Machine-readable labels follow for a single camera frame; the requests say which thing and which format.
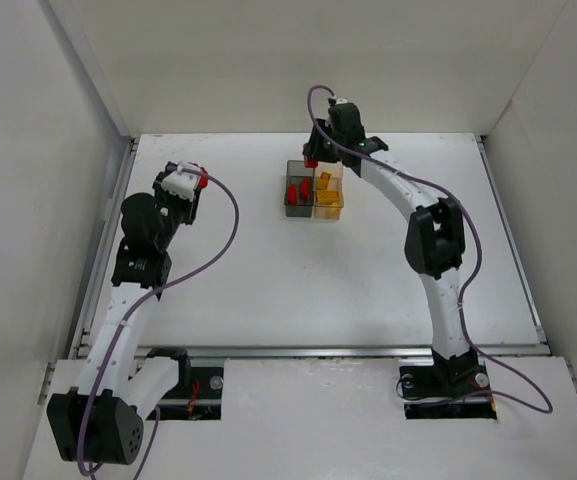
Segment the yellow lego brick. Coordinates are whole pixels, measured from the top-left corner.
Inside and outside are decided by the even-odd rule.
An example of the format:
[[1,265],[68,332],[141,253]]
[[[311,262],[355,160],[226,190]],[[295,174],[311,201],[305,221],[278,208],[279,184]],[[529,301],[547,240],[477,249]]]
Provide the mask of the yellow lego brick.
[[339,190],[326,189],[317,190],[315,201],[317,205],[340,207],[342,205],[342,194]]
[[322,172],[317,179],[316,188],[318,190],[326,190],[329,188],[332,175],[330,172]]

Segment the red curved lego brick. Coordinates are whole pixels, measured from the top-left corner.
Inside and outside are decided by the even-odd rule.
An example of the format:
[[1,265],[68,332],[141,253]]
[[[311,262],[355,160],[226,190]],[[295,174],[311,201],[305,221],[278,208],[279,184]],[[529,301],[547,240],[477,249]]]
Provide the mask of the red curved lego brick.
[[303,178],[299,184],[299,195],[304,201],[308,201],[312,194],[310,178]]

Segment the red yellow lego stack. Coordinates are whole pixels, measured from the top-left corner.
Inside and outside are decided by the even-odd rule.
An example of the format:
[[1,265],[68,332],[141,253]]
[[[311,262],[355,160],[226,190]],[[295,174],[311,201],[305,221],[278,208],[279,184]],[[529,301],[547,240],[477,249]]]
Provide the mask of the red yellow lego stack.
[[209,178],[207,177],[208,172],[203,166],[200,166],[197,163],[192,163],[192,166],[201,172],[201,174],[199,175],[200,179],[198,180],[197,188],[199,190],[203,190],[204,188],[206,188],[208,186],[208,183],[209,183]]

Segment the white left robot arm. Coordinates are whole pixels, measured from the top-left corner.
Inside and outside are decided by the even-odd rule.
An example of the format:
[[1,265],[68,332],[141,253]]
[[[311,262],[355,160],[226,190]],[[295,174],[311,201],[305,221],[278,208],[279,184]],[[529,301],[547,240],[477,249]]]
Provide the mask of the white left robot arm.
[[170,164],[151,193],[121,204],[123,238],[111,277],[110,303],[74,385],[55,393],[47,416],[60,457],[67,462],[130,465],[144,422],[179,381],[177,360],[155,356],[132,371],[140,337],[162,296],[172,261],[167,252],[180,225],[193,223],[208,184],[198,166]]

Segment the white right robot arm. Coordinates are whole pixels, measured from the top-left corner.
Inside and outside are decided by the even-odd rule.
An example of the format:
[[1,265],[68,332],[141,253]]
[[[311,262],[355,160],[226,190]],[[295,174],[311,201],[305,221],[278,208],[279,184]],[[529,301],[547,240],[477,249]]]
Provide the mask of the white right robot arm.
[[459,397],[470,390],[479,359],[463,333],[459,269],[466,242],[459,204],[440,189],[414,180],[395,165],[388,145],[368,137],[358,107],[339,97],[328,99],[328,118],[314,118],[303,154],[308,160],[340,163],[375,187],[407,221],[404,255],[424,287],[432,324],[430,367],[403,369],[403,390],[410,400]]

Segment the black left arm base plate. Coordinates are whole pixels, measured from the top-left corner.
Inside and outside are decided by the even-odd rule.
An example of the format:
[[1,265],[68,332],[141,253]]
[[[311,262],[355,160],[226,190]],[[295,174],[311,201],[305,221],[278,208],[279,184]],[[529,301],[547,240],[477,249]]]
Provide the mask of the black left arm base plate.
[[128,381],[123,401],[143,419],[209,420],[220,418],[224,366],[193,359],[146,359]]

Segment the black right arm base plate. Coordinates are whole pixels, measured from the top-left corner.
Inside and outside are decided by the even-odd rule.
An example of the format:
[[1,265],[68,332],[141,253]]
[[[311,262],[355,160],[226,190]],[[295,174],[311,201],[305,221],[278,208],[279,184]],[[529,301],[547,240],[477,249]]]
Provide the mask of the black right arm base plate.
[[486,366],[453,383],[443,383],[433,365],[403,363],[396,391],[407,420],[496,420],[497,412]]

